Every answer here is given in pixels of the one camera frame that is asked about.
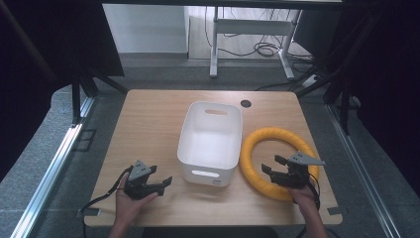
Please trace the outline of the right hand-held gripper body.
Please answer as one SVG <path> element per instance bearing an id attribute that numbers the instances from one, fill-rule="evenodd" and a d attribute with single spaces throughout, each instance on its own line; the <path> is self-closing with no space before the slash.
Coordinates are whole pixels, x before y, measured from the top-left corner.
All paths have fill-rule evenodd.
<path id="1" fill-rule="evenodd" d="M 287 173 L 279 174 L 279 182 L 277 184 L 291 187 L 291 188 L 302 188 L 304 185 L 309 183 L 311 173 L 309 167 L 324 166 L 325 163 L 321 160 L 315 159 L 302 152 L 297 152 L 288 158 Z"/>

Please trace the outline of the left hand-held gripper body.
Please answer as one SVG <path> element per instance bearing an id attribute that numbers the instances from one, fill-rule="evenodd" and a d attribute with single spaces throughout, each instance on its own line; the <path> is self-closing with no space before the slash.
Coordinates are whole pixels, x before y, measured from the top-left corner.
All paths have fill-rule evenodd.
<path id="1" fill-rule="evenodd" d="M 124 192 L 135 200 L 140 200 L 155 193 L 156 184 L 148 184 L 150 175 L 150 167 L 142 161 L 136 161 L 127 177 Z"/>

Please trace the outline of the white plastic basket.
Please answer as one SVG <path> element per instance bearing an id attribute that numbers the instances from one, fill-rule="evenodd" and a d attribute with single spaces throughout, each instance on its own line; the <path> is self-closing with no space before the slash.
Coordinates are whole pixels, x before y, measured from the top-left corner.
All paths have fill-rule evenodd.
<path id="1" fill-rule="evenodd" d="M 227 186 L 239 162 L 243 114 L 235 105 L 196 101 L 184 119 L 177 157 L 185 180 Z"/>

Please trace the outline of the person's left hand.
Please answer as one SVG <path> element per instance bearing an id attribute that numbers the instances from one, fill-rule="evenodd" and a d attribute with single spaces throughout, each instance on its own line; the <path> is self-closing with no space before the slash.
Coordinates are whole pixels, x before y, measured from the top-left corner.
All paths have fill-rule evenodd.
<path id="1" fill-rule="evenodd" d="M 141 213 L 141 210 L 150 202 L 158 197 L 158 194 L 152 193 L 140 200 L 131 199 L 125 192 L 124 187 L 128 175 L 124 175 L 116 192 L 116 224 L 131 225 Z"/>

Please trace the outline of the person's right hand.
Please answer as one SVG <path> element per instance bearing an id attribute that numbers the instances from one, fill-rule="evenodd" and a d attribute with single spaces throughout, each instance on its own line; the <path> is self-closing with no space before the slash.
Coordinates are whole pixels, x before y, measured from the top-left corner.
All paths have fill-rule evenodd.
<path id="1" fill-rule="evenodd" d="M 313 191 L 311 183 L 302 188 L 288 188 L 287 191 L 298 205 L 302 214 L 317 211 L 316 193 Z"/>

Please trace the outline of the person's dark clothing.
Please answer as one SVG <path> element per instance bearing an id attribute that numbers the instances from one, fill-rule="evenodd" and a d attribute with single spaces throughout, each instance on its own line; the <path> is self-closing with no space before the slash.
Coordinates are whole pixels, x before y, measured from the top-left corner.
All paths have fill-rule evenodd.
<path id="1" fill-rule="evenodd" d="M 142 238 L 278 238 L 270 227 L 146 228 Z"/>

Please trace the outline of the black metal stand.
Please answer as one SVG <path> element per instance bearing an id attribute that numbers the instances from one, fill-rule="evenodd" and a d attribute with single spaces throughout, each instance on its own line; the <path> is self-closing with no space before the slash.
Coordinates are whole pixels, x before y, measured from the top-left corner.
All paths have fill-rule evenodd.
<path id="1" fill-rule="evenodd" d="M 347 54 L 343 56 L 336 70 L 325 75 L 323 78 L 314 82 L 310 86 L 296 92 L 297 97 L 302 97 L 326 84 L 327 88 L 323 100 L 327 104 L 333 104 L 338 98 L 341 98 L 339 126 L 348 134 L 348 115 L 350 109 L 350 71 L 355 58 L 368 37 L 376 18 L 372 13 L 365 13 L 358 24 L 353 27 L 349 34 L 341 41 L 338 50 L 342 51 L 345 46 L 349 46 Z"/>
<path id="2" fill-rule="evenodd" d="M 98 93 L 98 88 L 94 82 L 97 78 L 116 89 L 122 94 L 127 94 L 128 89 L 120 83 L 113 80 L 111 77 L 105 75 L 97 69 L 89 68 L 81 73 L 78 73 L 71 81 L 71 99 L 72 99 L 72 126 L 75 127 L 81 122 L 81 99 L 80 90 L 83 90 L 88 98 L 94 98 Z"/>

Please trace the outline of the white power strip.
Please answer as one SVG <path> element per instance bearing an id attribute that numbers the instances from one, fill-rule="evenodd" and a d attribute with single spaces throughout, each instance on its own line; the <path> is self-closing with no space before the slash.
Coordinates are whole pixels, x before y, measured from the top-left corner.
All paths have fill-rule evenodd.
<path id="1" fill-rule="evenodd" d="M 316 74 L 312 74 L 311 76 L 309 76 L 303 83 L 302 86 L 303 87 L 309 87 L 312 84 L 314 84 L 315 82 L 317 82 L 319 79 L 319 76 Z"/>

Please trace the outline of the white-framed desk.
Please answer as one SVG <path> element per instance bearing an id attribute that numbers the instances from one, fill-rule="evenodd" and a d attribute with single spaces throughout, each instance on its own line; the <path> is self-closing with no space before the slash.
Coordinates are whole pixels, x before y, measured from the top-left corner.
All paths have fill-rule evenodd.
<path id="1" fill-rule="evenodd" d="M 286 41 L 276 54 L 286 78 L 294 74 L 287 53 L 303 10 L 336 10 L 342 0 L 100 0 L 111 27 L 117 50 L 124 54 L 176 54 L 185 56 L 190 20 L 188 8 L 211 7 L 213 36 L 210 43 L 210 75 L 218 73 L 218 36 L 221 34 L 284 36 Z M 219 16 L 222 7 L 293 9 L 289 21 L 226 19 Z"/>

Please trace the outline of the black curtain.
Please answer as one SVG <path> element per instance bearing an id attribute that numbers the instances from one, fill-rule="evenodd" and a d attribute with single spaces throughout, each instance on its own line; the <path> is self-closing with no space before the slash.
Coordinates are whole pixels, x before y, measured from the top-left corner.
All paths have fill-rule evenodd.
<path id="1" fill-rule="evenodd" d="M 385 0 L 346 79 L 358 116 L 420 196 L 420 0 Z"/>
<path id="2" fill-rule="evenodd" d="M 104 0 L 0 0 L 0 181 L 51 108 L 53 94 L 124 74 Z"/>

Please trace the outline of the aluminium rail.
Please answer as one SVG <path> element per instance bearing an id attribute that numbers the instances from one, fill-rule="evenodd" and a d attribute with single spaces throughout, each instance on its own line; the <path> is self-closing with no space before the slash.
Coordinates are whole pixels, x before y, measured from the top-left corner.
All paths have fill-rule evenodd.
<path id="1" fill-rule="evenodd" d="M 359 152 L 357 151 L 350 136 L 346 134 L 345 130 L 341 126 L 338 112 L 334 106 L 330 104 L 326 104 L 325 108 L 386 238 L 401 238 L 393 217 L 389 213 L 387 206 L 373 184 Z"/>
<path id="2" fill-rule="evenodd" d="M 53 190 L 53 186 L 73 148 L 76 139 L 79 137 L 83 125 L 90 114 L 95 102 L 93 97 L 87 97 L 79 107 L 80 119 L 77 124 L 71 125 L 66 131 L 52 161 L 41 179 L 37 189 L 33 193 L 26 209 L 24 210 L 19 222 L 15 226 L 10 238 L 28 238 L 33 230 L 42 209 Z"/>

